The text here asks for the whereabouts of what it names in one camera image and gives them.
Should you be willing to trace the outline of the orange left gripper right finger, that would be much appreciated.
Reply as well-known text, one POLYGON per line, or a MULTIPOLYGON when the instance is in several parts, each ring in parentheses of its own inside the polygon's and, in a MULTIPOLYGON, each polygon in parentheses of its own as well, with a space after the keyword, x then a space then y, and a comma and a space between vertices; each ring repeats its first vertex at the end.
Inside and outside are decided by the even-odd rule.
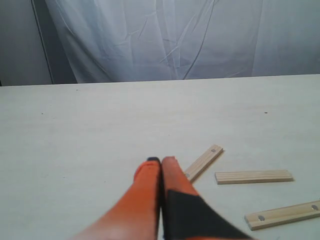
POLYGON ((163 230, 166 240, 251 240, 215 212, 183 173, 178 160, 162 160, 163 230))

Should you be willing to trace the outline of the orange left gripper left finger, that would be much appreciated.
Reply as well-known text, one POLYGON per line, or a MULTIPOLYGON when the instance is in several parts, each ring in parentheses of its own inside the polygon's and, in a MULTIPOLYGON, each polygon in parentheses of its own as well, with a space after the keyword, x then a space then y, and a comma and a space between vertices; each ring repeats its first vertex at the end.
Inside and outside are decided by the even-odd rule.
POLYGON ((119 201, 73 240, 156 240, 160 217, 161 163, 149 157, 119 201))

